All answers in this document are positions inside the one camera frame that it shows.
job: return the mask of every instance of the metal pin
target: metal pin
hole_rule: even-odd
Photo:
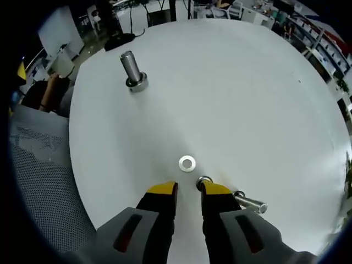
[[[208,182],[213,182],[212,178],[208,177],[208,176],[202,176],[202,177],[199,177],[197,182],[196,182],[196,187],[198,189],[198,191],[202,191],[202,188],[201,188],[201,183],[203,181],[208,181]]]
[[[268,209],[268,205],[266,203],[247,198],[242,191],[234,192],[233,196],[240,205],[246,208],[251,208],[257,213],[265,213]]]
[[[122,53],[120,60],[128,76],[126,85],[130,88],[130,91],[143,91],[148,86],[147,75],[139,71],[136,59],[132,51],[126,51]]]

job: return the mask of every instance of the metal bolt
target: metal bolt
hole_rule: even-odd
[[[126,85],[130,88],[131,92],[140,92],[144,90],[148,86],[147,75],[139,71],[132,51],[122,53],[120,60],[128,76]]]
[[[246,208],[251,208],[257,213],[265,213],[268,209],[268,205],[266,203],[247,198],[242,191],[234,192],[233,196],[240,205]]]

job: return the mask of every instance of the white wall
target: white wall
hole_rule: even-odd
[[[63,44],[68,44],[71,58],[79,54],[84,46],[69,7],[56,9],[41,26],[38,35],[45,51],[52,57]]]

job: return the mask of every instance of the green plant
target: green plant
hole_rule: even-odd
[[[343,79],[337,80],[336,84],[342,89],[344,92],[349,92],[347,83]]]

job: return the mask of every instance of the floor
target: floor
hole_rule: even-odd
[[[97,37],[93,30],[82,38],[85,46],[80,52],[80,54],[73,59],[75,68],[70,74],[70,79],[72,79],[73,82],[76,80],[79,67],[82,65],[82,63],[89,59],[91,56],[93,56],[95,53],[103,49],[107,39],[108,38],[104,33],[99,34],[99,36]]]

